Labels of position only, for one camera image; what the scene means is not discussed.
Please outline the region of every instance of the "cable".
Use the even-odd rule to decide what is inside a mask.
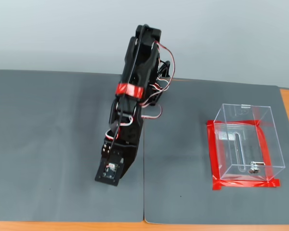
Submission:
[[[158,106],[160,107],[160,113],[157,116],[142,115],[141,118],[143,118],[143,119],[157,119],[157,118],[159,118],[163,113],[163,109],[162,109],[161,105],[158,104]]]
[[[155,43],[156,43],[157,45],[161,46],[162,48],[166,49],[166,50],[170,53],[170,56],[171,56],[171,59],[172,59],[172,62],[173,62],[173,71],[172,71],[172,75],[171,75],[171,77],[170,77],[169,83],[166,85],[166,87],[164,87],[164,88],[161,89],[160,91],[157,91],[157,92],[151,94],[144,102],[140,103],[141,106],[144,106],[152,96],[155,96],[155,95],[157,95],[157,94],[160,94],[160,93],[163,92],[163,91],[166,91],[166,90],[168,89],[167,87],[170,85],[170,83],[171,83],[171,81],[172,81],[172,78],[173,78],[173,75],[174,75],[174,72],[175,72],[175,62],[174,62],[174,57],[173,57],[172,52],[171,52],[168,48],[166,48],[165,46],[163,46],[162,44],[160,44],[158,41],[155,41]]]
[[[140,49],[141,38],[143,36],[144,30],[147,27],[149,27],[147,24],[144,24],[141,27],[139,38],[138,38],[138,45],[137,45],[136,54],[135,54],[135,57],[134,57],[134,61],[133,61],[133,65],[132,65],[132,68],[131,68],[130,76],[129,76],[128,81],[127,81],[128,84],[130,83],[131,76],[132,76],[134,68],[135,68],[136,59],[137,59],[137,56],[138,56],[138,53],[139,53],[139,49]],[[123,95],[123,98],[122,98],[122,108],[121,108],[121,111],[120,111],[120,117],[119,117],[119,120],[118,120],[118,126],[117,126],[117,129],[116,129],[115,135],[114,135],[114,137],[116,137],[116,138],[118,138],[117,135],[118,135],[119,128],[120,128],[119,124],[121,124],[121,120],[122,120],[122,116],[123,116],[123,108],[124,108],[124,103],[125,103],[126,92],[127,92],[127,88],[125,89],[125,92],[124,92],[124,95]],[[112,146],[114,145],[114,142],[115,142],[115,139],[113,138],[111,146],[110,146],[110,150],[112,149]]]
[[[133,123],[133,116],[131,116],[131,115],[129,115],[129,119],[130,119],[130,122],[129,123],[120,123],[120,126],[129,126],[129,125],[131,125],[132,123]],[[109,129],[109,130],[107,130],[107,132],[105,133],[105,136],[107,137],[107,139],[109,139],[109,140],[113,140],[114,138],[112,137],[112,136],[109,136],[108,135],[108,132],[110,132],[111,131],[111,129]]]

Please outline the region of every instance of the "gray table mat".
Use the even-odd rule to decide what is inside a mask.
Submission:
[[[118,81],[0,71],[0,220],[143,220],[143,136],[118,187],[94,181]]]
[[[286,165],[281,187],[212,190],[206,122],[222,103],[272,107]],[[289,224],[289,121],[278,87],[174,81],[160,104],[162,116],[144,123],[147,222]]]

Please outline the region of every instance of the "wooden table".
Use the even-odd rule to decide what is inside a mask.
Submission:
[[[280,90],[289,118],[289,90]],[[145,221],[139,223],[89,223],[89,222],[37,222],[37,221],[0,221],[0,231],[257,231],[288,230],[289,225],[157,225]]]

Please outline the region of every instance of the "white wire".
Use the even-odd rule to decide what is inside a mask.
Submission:
[[[130,122],[129,122],[129,123],[120,123],[120,126],[124,126],[124,127],[125,127],[125,126],[131,125],[131,124],[133,123],[133,120],[134,120],[134,119],[133,119],[133,116],[129,115],[129,119],[130,119]],[[113,140],[114,138],[113,138],[112,136],[109,136],[109,135],[108,135],[108,132],[110,132],[110,130],[111,130],[111,129],[109,129],[109,130],[106,131],[105,136],[106,136],[107,139]]]
[[[157,88],[154,84],[150,84],[150,86],[154,87],[156,90],[160,90],[160,88]]]
[[[108,132],[109,132],[109,131],[110,131],[110,129],[106,131],[105,136],[106,136],[107,139],[109,139],[109,140],[112,141],[114,138],[113,138],[112,136],[109,136],[109,135],[108,135]]]
[[[129,126],[133,123],[133,116],[129,115],[130,122],[129,123],[120,123],[120,126]]]
[[[158,78],[158,80],[159,81],[165,81],[165,82],[167,82],[167,84],[169,83],[167,80],[165,80],[165,79],[161,79],[161,78]]]
[[[143,103],[140,104],[141,106],[144,106],[152,96],[155,96],[155,95],[157,95],[157,94],[159,94],[159,93],[161,93],[161,92],[163,92],[163,91],[168,90],[168,86],[170,85],[170,83],[171,83],[171,81],[172,81],[172,78],[173,78],[173,76],[174,76],[174,72],[175,72],[175,63],[174,63],[174,57],[173,57],[172,52],[171,52],[168,48],[166,48],[165,46],[163,46],[162,44],[160,44],[158,41],[155,41],[155,43],[156,43],[157,45],[161,46],[162,48],[166,49],[166,50],[170,53],[170,56],[171,56],[171,59],[172,59],[172,63],[173,63],[173,71],[172,71],[172,75],[171,75],[171,77],[170,77],[169,83],[166,85],[166,87],[164,87],[163,89],[161,89],[161,90],[159,90],[159,91],[151,94]]]
[[[158,106],[160,107],[160,113],[157,116],[142,115],[141,118],[143,118],[143,119],[157,119],[157,118],[159,118],[163,113],[163,109],[162,109],[161,105],[158,104]]]

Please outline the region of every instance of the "plastic container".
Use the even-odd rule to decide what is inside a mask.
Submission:
[[[222,180],[270,181],[285,168],[271,107],[223,104],[214,133]]]

